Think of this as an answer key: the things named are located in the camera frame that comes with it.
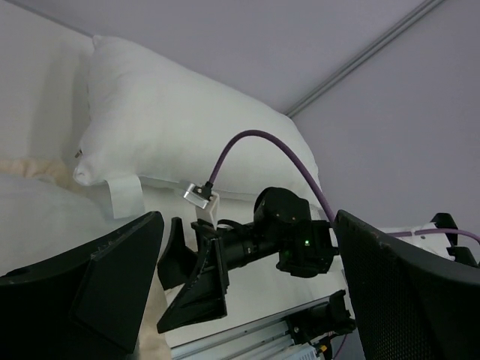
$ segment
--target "white table surface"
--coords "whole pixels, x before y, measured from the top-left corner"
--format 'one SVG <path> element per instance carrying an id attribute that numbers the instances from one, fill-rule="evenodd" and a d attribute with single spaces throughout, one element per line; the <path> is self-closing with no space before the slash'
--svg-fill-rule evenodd
<path id="1" fill-rule="evenodd" d="M 274 254 L 244 268 L 229 271 L 230 285 L 226 294 L 228 315 L 223 319 L 169 331 L 166 333 L 167 343 L 177 347 L 347 288 L 340 271 L 302 279 L 278 271 L 275 268 L 277 262 L 278 254 Z"/>

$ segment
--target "beige fabric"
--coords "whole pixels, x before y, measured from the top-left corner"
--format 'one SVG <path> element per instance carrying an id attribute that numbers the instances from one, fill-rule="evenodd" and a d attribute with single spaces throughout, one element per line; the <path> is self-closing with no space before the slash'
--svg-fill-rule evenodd
<path id="1" fill-rule="evenodd" d="M 72 172 L 61 160 L 34 158 L 0 160 L 0 172 L 25 178 L 38 178 L 74 193 L 82 191 L 82 188 L 74 181 Z"/>
<path id="2" fill-rule="evenodd" d="M 142 325 L 138 334 L 139 360 L 170 360 L 172 354 L 165 340 L 164 334 L 157 333 L 157 323 L 167 309 L 167 298 L 164 289 L 158 279 L 157 272 L 148 293 L 145 312 L 143 313 Z"/>

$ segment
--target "pillow tag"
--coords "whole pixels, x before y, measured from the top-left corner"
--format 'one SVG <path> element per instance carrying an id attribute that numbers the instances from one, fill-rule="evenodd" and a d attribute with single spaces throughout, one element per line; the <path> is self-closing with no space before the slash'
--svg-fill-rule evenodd
<path id="1" fill-rule="evenodd" d="M 110 188 L 114 219 L 145 214 L 142 184 L 136 175 L 106 180 Z"/>

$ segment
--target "white ceiling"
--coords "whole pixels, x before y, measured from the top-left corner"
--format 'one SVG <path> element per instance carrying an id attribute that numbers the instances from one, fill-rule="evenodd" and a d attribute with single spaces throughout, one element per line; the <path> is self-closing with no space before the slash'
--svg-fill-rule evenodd
<path id="1" fill-rule="evenodd" d="M 10 0 L 284 111 L 422 0 Z"/>

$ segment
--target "ceiling rail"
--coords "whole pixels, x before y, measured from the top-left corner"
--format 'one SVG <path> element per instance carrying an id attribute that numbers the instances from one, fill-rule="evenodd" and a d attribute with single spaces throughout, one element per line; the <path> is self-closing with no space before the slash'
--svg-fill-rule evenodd
<path id="1" fill-rule="evenodd" d="M 322 81 L 315 89 L 306 94 L 302 99 L 291 106 L 284 114 L 293 118 L 310 106 L 320 96 L 337 85 L 341 80 L 351 74 L 360 65 L 377 54 L 381 49 L 390 44 L 399 35 L 405 32 L 410 26 L 417 23 L 421 18 L 430 13 L 445 0 L 427 0 L 410 11 L 403 19 L 393 25 L 388 31 L 379 36 L 373 43 L 342 65 L 332 75 Z"/>

